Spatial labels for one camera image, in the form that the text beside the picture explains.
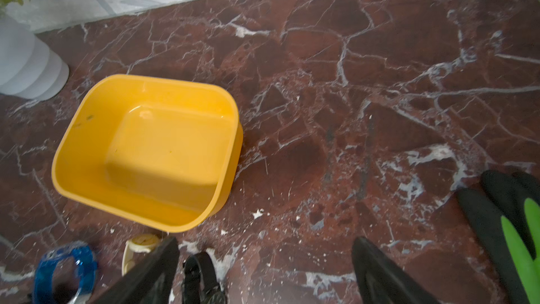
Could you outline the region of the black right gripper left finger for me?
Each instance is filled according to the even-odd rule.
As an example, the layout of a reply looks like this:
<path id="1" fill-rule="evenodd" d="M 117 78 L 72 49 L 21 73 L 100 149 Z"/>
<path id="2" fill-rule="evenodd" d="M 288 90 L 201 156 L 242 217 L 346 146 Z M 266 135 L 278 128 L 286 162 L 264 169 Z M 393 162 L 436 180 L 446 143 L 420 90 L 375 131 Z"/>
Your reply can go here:
<path id="1" fill-rule="evenodd" d="M 94 302 L 168 303 L 178 264 L 178 241 L 169 236 Z"/>

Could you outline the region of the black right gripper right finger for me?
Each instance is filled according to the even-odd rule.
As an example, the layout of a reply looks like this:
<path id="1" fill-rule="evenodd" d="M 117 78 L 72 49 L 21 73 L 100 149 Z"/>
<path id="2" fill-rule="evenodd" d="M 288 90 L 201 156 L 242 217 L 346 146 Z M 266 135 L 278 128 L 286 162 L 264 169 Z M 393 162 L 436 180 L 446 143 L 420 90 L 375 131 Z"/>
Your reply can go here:
<path id="1" fill-rule="evenodd" d="M 366 237 L 354 240 L 352 264 L 364 303 L 438 302 Z"/>

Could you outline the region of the cream strap watch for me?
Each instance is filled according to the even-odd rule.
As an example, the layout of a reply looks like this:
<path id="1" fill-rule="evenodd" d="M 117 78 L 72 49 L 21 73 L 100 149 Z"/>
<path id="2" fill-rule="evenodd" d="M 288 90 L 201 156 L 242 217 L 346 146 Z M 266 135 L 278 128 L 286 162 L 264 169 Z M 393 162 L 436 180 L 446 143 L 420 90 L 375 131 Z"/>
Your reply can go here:
<path id="1" fill-rule="evenodd" d="M 135 265 L 135 255 L 151 253 L 161 242 L 154 234 L 141 234 L 125 242 L 122 256 L 122 276 L 125 276 Z"/>

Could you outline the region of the translucent blue watch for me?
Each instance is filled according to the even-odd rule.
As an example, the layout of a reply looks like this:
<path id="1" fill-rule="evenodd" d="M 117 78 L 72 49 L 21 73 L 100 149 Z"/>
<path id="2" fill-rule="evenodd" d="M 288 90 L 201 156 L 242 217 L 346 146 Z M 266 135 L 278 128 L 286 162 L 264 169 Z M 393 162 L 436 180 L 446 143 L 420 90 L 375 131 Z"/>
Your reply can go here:
<path id="1" fill-rule="evenodd" d="M 33 303 L 87 303 L 96 284 L 97 259 L 90 246 L 75 241 L 46 252 L 37 267 Z"/>

